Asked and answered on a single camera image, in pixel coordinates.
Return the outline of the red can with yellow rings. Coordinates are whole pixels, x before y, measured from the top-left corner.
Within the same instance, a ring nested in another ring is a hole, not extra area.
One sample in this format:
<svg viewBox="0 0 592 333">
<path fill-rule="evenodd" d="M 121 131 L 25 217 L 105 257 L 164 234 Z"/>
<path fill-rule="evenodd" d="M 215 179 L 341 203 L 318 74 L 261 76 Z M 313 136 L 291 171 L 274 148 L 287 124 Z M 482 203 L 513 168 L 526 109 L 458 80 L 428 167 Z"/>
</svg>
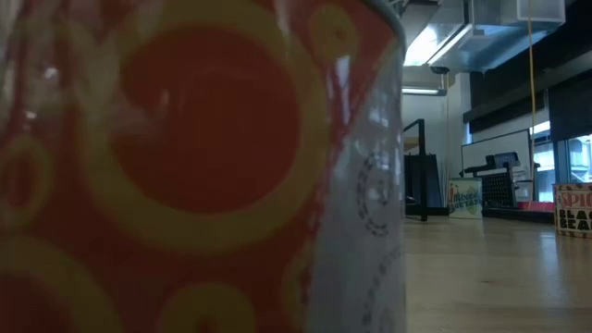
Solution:
<svg viewBox="0 0 592 333">
<path fill-rule="evenodd" d="M 407 333 L 386 0 L 0 0 L 0 333 Z"/>
</svg>

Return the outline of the spicy black beans can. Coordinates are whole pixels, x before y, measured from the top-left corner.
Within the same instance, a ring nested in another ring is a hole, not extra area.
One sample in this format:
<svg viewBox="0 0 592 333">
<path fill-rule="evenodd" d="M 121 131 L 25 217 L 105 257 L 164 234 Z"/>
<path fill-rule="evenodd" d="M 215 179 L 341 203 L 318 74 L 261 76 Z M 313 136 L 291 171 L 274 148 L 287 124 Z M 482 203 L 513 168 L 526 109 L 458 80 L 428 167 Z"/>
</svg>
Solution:
<svg viewBox="0 0 592 333">
<path fill-rule="evenodd" d="M 556 232 L 592 240 L 592 183 L 554 184 L 553 195 Z"/>
</svg>

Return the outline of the wooden shelf with black legs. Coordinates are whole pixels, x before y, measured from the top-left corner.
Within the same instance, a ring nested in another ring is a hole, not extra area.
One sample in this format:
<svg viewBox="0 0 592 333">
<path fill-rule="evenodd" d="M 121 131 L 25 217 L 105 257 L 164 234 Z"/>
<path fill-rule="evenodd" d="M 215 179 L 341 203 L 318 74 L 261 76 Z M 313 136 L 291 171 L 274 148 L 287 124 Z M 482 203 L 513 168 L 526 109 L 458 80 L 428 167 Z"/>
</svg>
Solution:
<svg viewBox="0 0 592 333">
<path fill-rule="evenodd" d="M 426 129 L 425 129 L 425 120 L 423 118 L 418 118 L 414 122 L 407 125 L 403 132 L 407 132 L 412 128 L 417 127 L 417 135 L 412 137 L 403 137 L 404 145 L 403 145 L 403 156 L 405 155 L 420 155 L 422 159 L 426 157 Z M 421 193 L 423 196 L 423 200 L 419 203 L 422 208 L 427 208 L 426 205 L 426 177 L 422 177 L 421 179 Z M 419 216 L 422 222 L 427 221 L 427 216 Z"/>
</svg>

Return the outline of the black cabinet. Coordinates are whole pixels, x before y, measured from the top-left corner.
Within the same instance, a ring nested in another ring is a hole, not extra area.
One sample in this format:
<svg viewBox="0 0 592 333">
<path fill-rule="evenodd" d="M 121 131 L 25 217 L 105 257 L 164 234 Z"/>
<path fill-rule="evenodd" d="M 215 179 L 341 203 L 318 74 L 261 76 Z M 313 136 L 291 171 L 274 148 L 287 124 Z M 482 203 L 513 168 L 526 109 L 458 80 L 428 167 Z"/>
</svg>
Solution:
<svg viewBox="0 0 592 333">
<path fill-rule="evenodd" d="M 423 200 L 421 193 L 421 179 L 426 180 L 426 205 L 442 208 L 442 195 L 438 175 L 438 161 L 434 154 L 428 154 L 424 159 L 420 155 L 405 155 L 404 176 L 405 195 L 415 199 L 418 203 Z"/>
</svg>

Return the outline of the long ceiling light strip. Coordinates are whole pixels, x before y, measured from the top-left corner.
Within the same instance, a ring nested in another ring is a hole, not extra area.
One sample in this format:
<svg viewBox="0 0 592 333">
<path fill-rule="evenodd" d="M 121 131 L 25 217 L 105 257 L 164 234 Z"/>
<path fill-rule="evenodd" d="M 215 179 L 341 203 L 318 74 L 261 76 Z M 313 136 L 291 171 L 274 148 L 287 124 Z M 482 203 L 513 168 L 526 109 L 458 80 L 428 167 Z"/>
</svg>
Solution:
<svg viewBox="0 0 592 333">
<path fill-rule="evenodd" d="M 447 90 L 445 89 L 429 89 L 429 88 L 418 88 L 418 87 L 403 87 L 401 89 L 403 94 L 409 95 L 427 95 L 427 96 L 445 96 Z"/>
</svg>

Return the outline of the whiteboard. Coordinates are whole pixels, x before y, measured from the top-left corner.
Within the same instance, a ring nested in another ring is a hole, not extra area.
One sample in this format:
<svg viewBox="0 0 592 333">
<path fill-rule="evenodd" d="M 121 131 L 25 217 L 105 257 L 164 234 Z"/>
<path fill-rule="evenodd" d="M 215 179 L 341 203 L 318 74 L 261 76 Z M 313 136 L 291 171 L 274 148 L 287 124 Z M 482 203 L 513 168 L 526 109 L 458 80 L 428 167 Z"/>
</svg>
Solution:
<svg viewBox="0 0 592 333">
<path fill-rule="evenodd" d="M 516 152 L 522 167 L 530 172 L 532 177 L 531 135 L 528 129 L 495 136 L 490 139 L 465 144 L 461 148 L 462 175 L 465 178 L 477 178 L 476 171 L 480 171 L 486 164 L 486 156 Z"/>
</svg>

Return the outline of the black perforated cart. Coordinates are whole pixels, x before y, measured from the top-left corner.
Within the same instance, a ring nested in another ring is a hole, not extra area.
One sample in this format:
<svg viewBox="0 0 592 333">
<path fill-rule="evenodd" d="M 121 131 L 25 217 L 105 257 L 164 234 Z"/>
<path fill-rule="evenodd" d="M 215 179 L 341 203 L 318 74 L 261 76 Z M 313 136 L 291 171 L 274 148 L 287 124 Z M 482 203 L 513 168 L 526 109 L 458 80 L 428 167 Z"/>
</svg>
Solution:
<svg viewBox="0 0 592 333">
<path fill-rule="evenodd" d="M 489 154 L 486 164 L 475 175 L 482 181 L 483 204 L 488 208 L 518 209 L 519 199 L 539 199 L 537 177 L 528 176 L 516 152 Z"/>
</svg>

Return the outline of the red bin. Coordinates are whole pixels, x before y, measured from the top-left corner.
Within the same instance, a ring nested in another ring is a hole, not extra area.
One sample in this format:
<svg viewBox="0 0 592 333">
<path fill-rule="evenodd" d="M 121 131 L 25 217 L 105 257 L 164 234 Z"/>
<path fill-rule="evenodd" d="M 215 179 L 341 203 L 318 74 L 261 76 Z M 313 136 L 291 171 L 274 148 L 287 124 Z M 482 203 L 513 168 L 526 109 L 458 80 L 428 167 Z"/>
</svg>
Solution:
<svg viewBox="0 0 592 333">
<path fill-rule="evenodd" d="M 534 212 L 553 212 L 555 204 L 551 202 L 518 202 L 518 208 L 523 211 L 534 211 Z"/>
</svg>

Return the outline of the silver rectangular air duct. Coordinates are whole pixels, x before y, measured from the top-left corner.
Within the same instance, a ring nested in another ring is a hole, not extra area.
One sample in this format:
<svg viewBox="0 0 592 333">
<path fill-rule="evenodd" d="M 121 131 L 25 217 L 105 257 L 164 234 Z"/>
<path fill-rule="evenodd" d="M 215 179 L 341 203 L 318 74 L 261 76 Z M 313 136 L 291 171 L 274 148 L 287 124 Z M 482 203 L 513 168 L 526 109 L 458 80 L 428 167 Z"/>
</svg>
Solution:
<svg viewBox="0 0 592 333">
<path fill-rule="evenodd" d="M 566 22 L 571 0 L 401 0 L 404 65 L 497 68 Z"/>
</svg>

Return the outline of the black aluminium table frame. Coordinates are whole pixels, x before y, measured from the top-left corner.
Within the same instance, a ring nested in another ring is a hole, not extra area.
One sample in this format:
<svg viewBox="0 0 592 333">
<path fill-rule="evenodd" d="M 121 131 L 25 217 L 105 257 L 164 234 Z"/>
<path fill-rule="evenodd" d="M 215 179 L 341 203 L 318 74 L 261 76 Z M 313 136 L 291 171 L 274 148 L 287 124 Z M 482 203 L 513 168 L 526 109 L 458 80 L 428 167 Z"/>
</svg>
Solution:
<svg viewBox="0 0 592 333">
<path fill-rule="evenodd" d="M 448 216 L 449 209 L 446 207 L 427 207 L 422 208 L 418 205 L 407 205 L 405 214 L 408 216 Z M 492 217 L 498 219 L 534 222 L 542 224 L 554 223 L 553 212 L 534 212 L 523 211 L 519 208 L 484 208 L 483 217 Z"/>
</svg>

